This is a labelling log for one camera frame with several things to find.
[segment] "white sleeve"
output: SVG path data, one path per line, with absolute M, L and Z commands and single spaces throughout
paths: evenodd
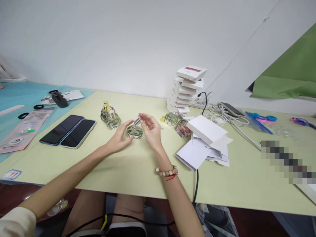
M 16 207 L 0 219 L 1 237 L 33 237 L 36 216 L 24 207 Z

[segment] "woman's left hand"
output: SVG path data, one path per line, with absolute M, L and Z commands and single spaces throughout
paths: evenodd
M 104 156 L 107 156 L 111 153 L 117 152 L 124 147 L 126 147 L 128 144 L 132 142 L 134 137 L 130 137 L 126 141 L 122 140 L 123 134 L 127 128 L 128 125 L 130 125 L 134 120 L 130 119 L 126 121 L 125 123 L 122 123 L 115 131 L 115 134 L 113 137 L 103 146 L 99 147 L 97 150 L 102 152 Z

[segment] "black device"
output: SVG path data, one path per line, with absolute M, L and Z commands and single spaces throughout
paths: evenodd
M 228 103 L 223 103 L 221 102 L 221 104 L 224 106 L 224 108 L 226 108 L 232 115 L 237 116 L 237 117 L 245 117 L 245 115 L 240 112 L 238 109 L 234 108 L 233 106 L 231 106 Z
M 47 133 L 39 142 L 48 145 L 58 145 L 59 142 L 79 123 L 84 117 L 70 115 L 53 130 Z
M 75 128 L 60 142 L 60 146 L 77 149 L 96 125 L 95 120 L 83 119 Z

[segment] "black shorts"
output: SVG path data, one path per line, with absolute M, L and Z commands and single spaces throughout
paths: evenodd
M 118 237 L 118 236 L 137 236 L 147 237 L 146 229 L 140 222 L 118 222 L 109 226 L 107 233 L 98 233 L 99 230 L 83 230 L 74 233 L 71 237 Z

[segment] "pixelated blur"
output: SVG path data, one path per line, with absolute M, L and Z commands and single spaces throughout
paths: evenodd
M 311 166 L 303 165 L 303 160 L 296 159 L 296 154 L 289 153 L 289 148 L 280 146 L 279 141 L 261 141 L 261 153 L 276 171 L 284 172 L 289 184 L 316 184 L 316 172 L 312 172 Z

